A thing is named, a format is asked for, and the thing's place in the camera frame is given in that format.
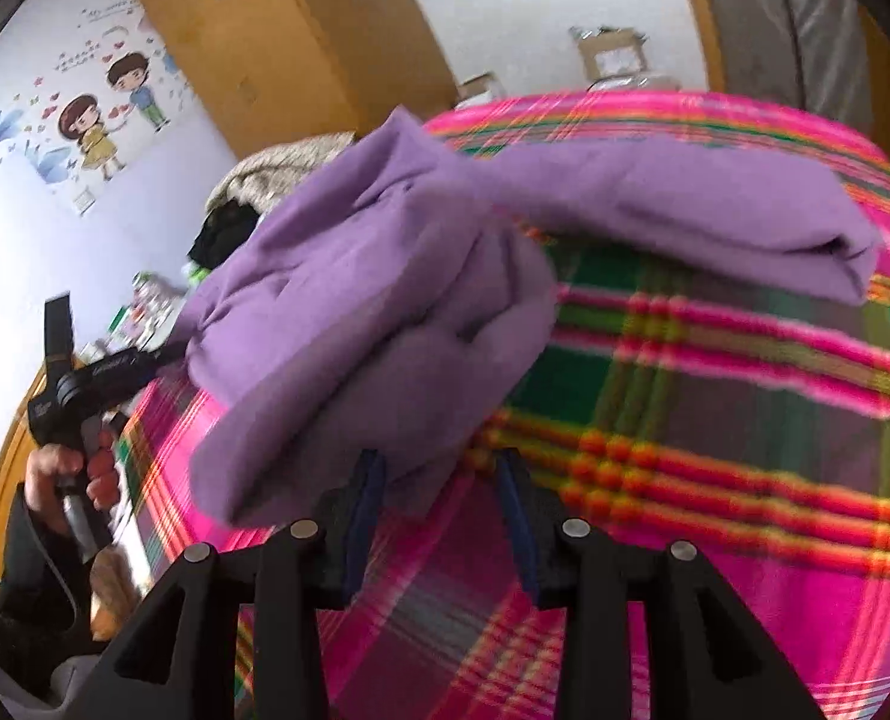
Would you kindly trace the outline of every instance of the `metal screw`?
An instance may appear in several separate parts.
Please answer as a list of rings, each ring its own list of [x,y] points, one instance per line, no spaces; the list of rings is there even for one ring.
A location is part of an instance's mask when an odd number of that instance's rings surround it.
[[[572,538],[585,538],[592,531],[592,526],[585,520],[573,517],[562,523],[562,533]]]
[[[299,519],[291,523],[288,532],[293,538],[311,538],[318,533],[318,523],[313,519]]]
[[[211,546],[204,543],[203,541],[199,541],[197,544],[192,544],[184,550],[184,560],[188,562],[201,562],[205,560],[208,555],[211,555]]]
[[[675,541],[672,544],[672,557],[689,562],[698,557],[698,550],[691,541]]]

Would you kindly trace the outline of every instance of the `purple cloth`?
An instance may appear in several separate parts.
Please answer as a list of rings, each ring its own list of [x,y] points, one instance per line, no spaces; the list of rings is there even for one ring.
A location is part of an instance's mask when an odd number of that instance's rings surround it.
[[[423,514],[552,330],[552,269],[509,214],[854,303],[879,240],[835,175],[799,157],[654,138],[480,161],[395,111],[182,311],[191,381],[229,407],[191,459],[197,506],[239,527],[288,522],[374,448],[386,501]]]

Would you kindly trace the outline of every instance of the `plastic bag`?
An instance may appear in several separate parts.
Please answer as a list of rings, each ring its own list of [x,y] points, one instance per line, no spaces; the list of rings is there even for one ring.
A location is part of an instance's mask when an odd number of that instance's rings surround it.
[[[651,92],[680,92],[681,88],[682,82],[674,76],[654,73],[654,71],[645,71],[644,73],[635,73],[633,76],[621,76],[616,79],[595,81],[588,87],[588,91],[641,92],[648,90]]]

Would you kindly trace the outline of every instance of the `black clothing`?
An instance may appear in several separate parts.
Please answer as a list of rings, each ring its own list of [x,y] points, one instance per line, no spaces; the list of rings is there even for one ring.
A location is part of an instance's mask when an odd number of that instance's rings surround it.
[[[250,205],[238,205],[234,200],[219,205],[208,214],[188,259],[214,271],[248,240],[258,223],[259,214]]]
[[[38,521],[19,485],[0,581],[0,667],[32,695],[48,692],[51,673],[68,658],[104,649],[91,640],[90,576],[75,542]]]

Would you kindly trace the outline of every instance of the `human hand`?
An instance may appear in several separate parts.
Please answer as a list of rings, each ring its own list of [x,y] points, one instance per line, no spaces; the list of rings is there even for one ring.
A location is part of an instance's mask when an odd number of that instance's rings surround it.
[[[112,444],[115,438],[102,431],[100,449],[88,461],[88,498],[99,512],[107,512],[121,499],[118,490],[118,470]],[[62,536],[69,536],[71,528],[64,518],[62,502],[55,483],[59,476],[74,476],[82,469],[80,452],[50,443],[28,456],[25,469],[25,503],[45,526]]]

